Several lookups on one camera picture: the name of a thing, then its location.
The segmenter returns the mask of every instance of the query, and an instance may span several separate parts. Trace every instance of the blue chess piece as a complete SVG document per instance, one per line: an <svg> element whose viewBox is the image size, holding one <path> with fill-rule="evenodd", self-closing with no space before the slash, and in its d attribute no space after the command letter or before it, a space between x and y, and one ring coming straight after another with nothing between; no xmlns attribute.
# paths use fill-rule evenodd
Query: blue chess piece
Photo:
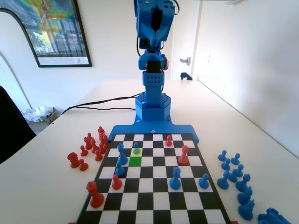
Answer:
<svg viewBox="0 0 299 224"><path fill-rule="evenodd" d="M250 181L250 175L249 174L245 174L244 177L243 177L243 180L242 181L238 181L235 186L237 187L237 189L239 191L241 191L241 192L244 193L247 190L247 188L248 188L248 186L247 186L247 182L248 181Z"/></svg>
<svg viewBox="0 0 299 224"><path fill-rule="evenodd" d="M200 178L198 181L199 186L203 189L207 189L210 186L209 181L207 181L208 179L209 179L209 175L204 174L203 177Z"/></svg>
<svg viewBox="0 0 299 224"><path fill-rule="evenodd" d="M226 155L226 150L223 150L223 151L222 151L222 154L220 154L220 155L218 156L218 159L219 159L220 161L224 162L224 161L226 160L225 155Z"/></svg>
<svg viewBox="0 0 299 224"><path fill-rule="evenodd" d="M228 171L230 170L230 159L226 159L224 163L221 164L222 169Z"/></svg>
<svg viewBox="0 0 299 224"><path fill-rule="evenodd" d="M228 172L228 171L225 171L224 174L223 174L223 178L219 178L219 179L217 180L217 184L218 184L218 186L219 186L221 189L226 190L226 189L229 187L229 184L228 184L228 177L229 177L229 172Z"/></svg>
<svg viewBox="0 0 299 224"><path fill-rule="evenodd" d="M128 158L125 156L125 153L124 153L124 148L123 148L123 144L119 144L117 146L118 148L118 151L120 152L120 160L121 160L121 164L122 165L125 165L127 162L128 162Z"/></svg>
<svg viewBox="0 0 299 224"><path fill-rule="evenodd" d="M240 154L239 154L239 153L236 153L235 157L232 158L230 161L231 161L232 164L234 164L234 165L239 165L239 163L240 163L239 158L240 158Z"/></svg>
<svg viewBox="0 0 299 224"><path fill-rule="evenodd" d="M117 169L116 169L115 173L118 176L123 176L125 174L125 168L121 166L121 160L120 159L117 161L116 167L117 167Z"/></svg>
<svg viewBox="0 0 299 224"><path fill-rule="evenodd" d="M234 169L234 170L237 170L238 171L238 173L237 173L237 177L241 177L241 176L243 176L243 172L242 172L242 170L244 169L244 166L242 165L242 164L240 164L239 166L238 166L238 169Z"/></svg>
<svg viewBox="0 0 299 224"><path fill-rule="evenodd" d="M251 220L253 218L252 210L254 206L254 200L250 201L246 205L240 205L238 209L240 216L246 220Z"/></svg>
<svg viewBox="0 0 299 224"><path fill-rule="evenodd" d="M238 170L237 170L237 169L234 169L233 172L232 172L231 174L229 174L228 179L229 179L231 182L237 182L237 180L238 180L237 173L238 173Z"/></svg>
<svg viewBox="0 0 299 224"><path fill-rule="evenodd" d="M251 187L248 187L248 189L244 193L238 194L238 201L242 205L245 205L250 201L251 195L252 195L252 189Z"/></svg>
<svg viewBox="0 0 299 224"><path fill-rule="evenodd" d="M169 185L172 189L178 190L181 187L181 181L178 179L180 176L181 169L178 167L173 168L173 178L170 179Z"/></svg>

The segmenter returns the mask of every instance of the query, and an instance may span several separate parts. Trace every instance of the red pawn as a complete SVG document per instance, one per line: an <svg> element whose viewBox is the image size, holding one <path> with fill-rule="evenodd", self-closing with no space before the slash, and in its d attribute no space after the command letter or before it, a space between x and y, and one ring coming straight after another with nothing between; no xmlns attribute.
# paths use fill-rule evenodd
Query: red pawn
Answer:
<svg viewBox="0 0 299 224"><path fill-rule="evenodd" d="M103 156L100 154L99 150L95 150L96 156L95 156L95 160L96 161L101 161L103 159Z"/></svg>
<svg viewBox="0 0 299 224"><path fill-rule="evenodd" d="M104 196L101 193L98 193L98 187L95 181L88 182L86 189L88 193L92 195L92 199L90 200L90 205L93 208L100 207L104 202Z"/></svg>
<svg viewBox="0 0 299 224"><path fill-rule="evenodd" d="M81 156L86 156L88 154L88 151L84 148L84 146L81 146L80 149L82 151Z"/></svg>
<svg viewBox="0 0 299 224"><path fill-rule="evenodd" d="M165 145L166 146L172 146L171 136L170 135L167 136L167 141L165 142Z"/></svg>
<svg viewBox="0 0 299 224"><path fill-rule="evenodd" d="M122 186L122 181L120 179L118 179L118 175L114 174L113 175L113 183L112 183L112 188L114 190L118 190L120 189Z"/></svg>
<svg viewBox="0 0 299 224"><path fill-rule="evenodd" d="M188 158L187 158L187 153L188 153L189 147L188 146L183 146L182 152L183 154L178 158L178 162L180 164L187 164L189 162Z"/></svg>

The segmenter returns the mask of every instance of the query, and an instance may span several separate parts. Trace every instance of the black cable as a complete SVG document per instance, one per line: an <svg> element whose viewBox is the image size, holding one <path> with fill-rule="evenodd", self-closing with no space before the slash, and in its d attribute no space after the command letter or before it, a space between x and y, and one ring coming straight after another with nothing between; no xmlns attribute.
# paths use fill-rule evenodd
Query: black cable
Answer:
<svg viewBox="0 0 299 224"><path fill-rule="evenodd" d="M178 2L177 2L177 0L173 0L176 4L177 4L177 6L178 6L178 12L177 13L175 13L175 15L177 15L178 13L179 13L179 4L178 4Z"/></svg>

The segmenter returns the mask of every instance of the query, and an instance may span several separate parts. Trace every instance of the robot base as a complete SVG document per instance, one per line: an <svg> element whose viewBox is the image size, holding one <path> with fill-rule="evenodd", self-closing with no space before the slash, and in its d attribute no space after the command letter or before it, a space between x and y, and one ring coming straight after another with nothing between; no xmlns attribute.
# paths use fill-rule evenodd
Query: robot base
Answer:
<svg viewBox="0 0 299 224"><path fill-rule="evenodd" d="M132 125L116 125L113 127L108 141L111 142L115 134L147 134L147 133L191 133L195 141L199 139L192 125L174 125L170 115L165 120L141 120L137 115Z"/></svg>

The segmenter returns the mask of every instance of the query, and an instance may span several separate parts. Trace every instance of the black square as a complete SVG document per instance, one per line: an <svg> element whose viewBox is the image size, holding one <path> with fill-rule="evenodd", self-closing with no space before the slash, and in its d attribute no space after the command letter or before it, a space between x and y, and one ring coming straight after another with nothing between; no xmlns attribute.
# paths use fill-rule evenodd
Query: black square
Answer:
<svg viewBox="0 0 299 224"><path fill-rule="evenodd" d="M207 224L204 210L188 210L190 224Z"/></svg>
<svg viewBox="0 0 299 224"><path fill-rule="evenodd" d="M185 197L183 192L168 193L170 210L186 210Z"/></svg>
<svg viewBox="0 0 299 224"><path fill-rule="evenodd" d="M137 210L153 210L154 195L153 193L138 193Z"/></svg>
<svg viewBox="0 0 299 224"><path fill-rule="evenodd" d="M154 178L154 192L168 192L166 178Z"/></svg>
<svg viewBox="0 0 299 224"><path fill-rule="evenodd" d="M108 193L103 210L119 210L121 208L122 193Z"/></svg>
<svg viewBox="0 0 299 224"><path fill-rule="evenodd" d="M217 199L213 192L200 192L199 196L204 209L219 209Z"/></svg>
<svg viewBox="0 0 299 224"><path fill-rule="evenodd" d="M154 135L153 134L144 134L143 141L153 141Z"/></svg>
<svg viewBox="0 0 299 224"><path fill-rule="evenodd" d="M173 141L173 146L175 148L182 148L183 147L183 141Z"/></svg>
<svg viewBox="0 0 299 224"><path fill-rule="evenodd" d="M154 148L163 148L163 141L154 141Z"/></svg>
<svg viewBox="0 0 299 224"><path fill-rule="evenodd" d="M118 157L106 157L105 160L105 167L115 167L118 161Z"/></svg>
<svg viewBox="0 0 299 224"><path fill-rule="evenodd" d="M171 224L170 210L154 210L154 223Z"/></svg>
<svg viewBox="0 0 299 224"><path fill-rule="evenodd" d="M174 148L165 148L164 155L165 156L176 156L176 152L174 151Z"/></svg>
<svg viewBox="0 0 299 224"><path fill-rule="evenodd" d="M126 134L124 141L134 141L134 134Z"/></svg>
<svg viewBox="0 0 299 224"><path fill-rule="evenodd" d="M152 148L143 148L142 156L154 156L154 149Z"/></svg>
<svg viewBox="0 0 299 224"><path fill-rule="evenodd" d="M197 177L197 178L202 178L205 173L205 170L202 166L198 166L198 167L191 166L191 170L192 170L193 176Z"/></svg>
<svg viewBox="0 0 299 224"><path fill-rule="evenodd" d="M166 177L167 178L173 178L173 168L175 167L166 167Z"/></svg>
<svg viewBox="0 0 299 224"><path fill-rule="evenodd" d="M165 157L154 157L154 167L165 167Z"/></svg>
<svg viewBox="0 0 299 224"><path fill-rule="evenodd" d="M198 192L194 178L181 178L184 192Z"/></svg>
<svg viewBox="0 0 299 224"><path fill-rule="evenodd" d="M140 178L153 178L154 168L153 167L141 167L140 168Z"/></svg>
<svg viewBox="0 0 299 224"><path fill-rule="evenodd" d="M99 193L108 193L112 179L97 179L97 187Z"/></svg>
<svg viewBox="0 0 299 224"><path fill-rule="evenodd" d="M117 224L135 223L136 211L120 211Z"/></svg>
<svg viewBox="0 0 299 224"><path fill-rule="evenodd" d="M138 193L139 178L126 179L124 193Z"/></svg>

